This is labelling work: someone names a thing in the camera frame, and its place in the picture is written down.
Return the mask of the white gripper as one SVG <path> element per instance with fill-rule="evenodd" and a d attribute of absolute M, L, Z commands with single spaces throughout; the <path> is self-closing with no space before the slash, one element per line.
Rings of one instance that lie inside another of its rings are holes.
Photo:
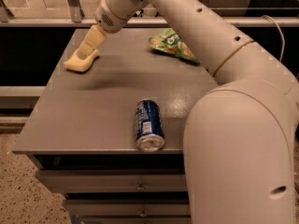
<path fill-rule="evenodd" d="M 120 31 L 134 14 L 143 8 L 145 0 L 101 0 L 95 11 L 98 25 L 93 25 L 78 47 L 77 55 L 86 59 L 105 41 L 107 34 Z"/>

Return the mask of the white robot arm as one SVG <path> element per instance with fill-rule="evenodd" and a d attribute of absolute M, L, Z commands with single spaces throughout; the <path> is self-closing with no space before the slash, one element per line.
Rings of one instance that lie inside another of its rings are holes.
<path fill-rule="evenodd" d="M 192 224 L 295 224 L 295 76 L 197 0 L 102 0 L 98 30 L 118 32 L 146 4 L 219 85 L 192 107 L 184 129 Z"/>

